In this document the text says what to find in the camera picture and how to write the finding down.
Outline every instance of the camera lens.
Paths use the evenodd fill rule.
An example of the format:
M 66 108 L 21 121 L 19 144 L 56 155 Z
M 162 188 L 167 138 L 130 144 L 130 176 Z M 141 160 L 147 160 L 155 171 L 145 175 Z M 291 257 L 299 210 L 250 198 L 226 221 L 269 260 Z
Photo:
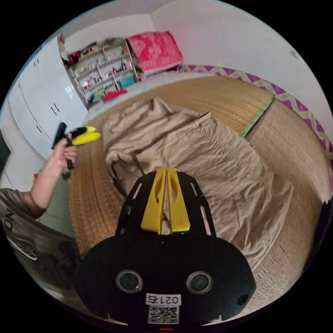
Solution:
M 135 293 L 142 289 L 143 281 L 141 276 L 134 271 L 122 271 L 116 278 L 117 286 L 127 293 Z
M 206 272 L 194 272 L 186 280 L 186 288 L 193 294 L 204 294 L 212 287 L 213 279 Z

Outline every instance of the hand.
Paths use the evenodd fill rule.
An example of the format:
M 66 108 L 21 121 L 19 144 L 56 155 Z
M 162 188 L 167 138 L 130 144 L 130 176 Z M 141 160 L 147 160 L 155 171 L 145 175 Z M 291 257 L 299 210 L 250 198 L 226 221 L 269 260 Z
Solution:
M 55 163 L 61 168 L 67 168 L 67 159 L 71 160 L 73 165 L 75 164 L 77 156 L 77 147 L 69 146 L 67 147 L 67 140 L 62 139 L 58 144 L 54 147 L 52 157 Z

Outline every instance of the qr code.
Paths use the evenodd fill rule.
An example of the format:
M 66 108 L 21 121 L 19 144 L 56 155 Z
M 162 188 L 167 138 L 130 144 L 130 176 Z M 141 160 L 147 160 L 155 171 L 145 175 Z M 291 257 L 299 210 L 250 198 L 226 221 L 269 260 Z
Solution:
M 149 324 L 178 324 L 179 306 L 149 306 Z

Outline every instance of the yellow robot part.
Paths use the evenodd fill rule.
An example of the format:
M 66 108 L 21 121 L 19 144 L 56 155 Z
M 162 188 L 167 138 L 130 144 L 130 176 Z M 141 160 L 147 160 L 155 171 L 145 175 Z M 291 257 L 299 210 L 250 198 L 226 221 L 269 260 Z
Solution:
M 190 221 L 187 215 L 177 170 L 172 168 L 157 169 L 142 219 L 141 228 L 144 231 L 161 234 L 166 183 L 168 184 L 171 231 L 189 231 Z

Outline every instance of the box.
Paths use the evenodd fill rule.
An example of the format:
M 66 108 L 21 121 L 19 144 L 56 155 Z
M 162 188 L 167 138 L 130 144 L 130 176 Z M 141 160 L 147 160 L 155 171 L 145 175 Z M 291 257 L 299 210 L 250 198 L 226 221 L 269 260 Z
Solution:
M 133 76 L 131 76 L 131 77 L 129 77 L 129 78 L 127 78 L 127 79 L 123 79 L 123 80 L 120 80 L 119 81 L 119 84 L 120 84 L 120 86 L 122 87 L 122 88 L 125 88 L 125 87 L 127 87 L 127 86 L 130 86 L 130 85 L 132 85 L 132 84 L 134 84 L 135 82 L 134 82 L 134 77 Z

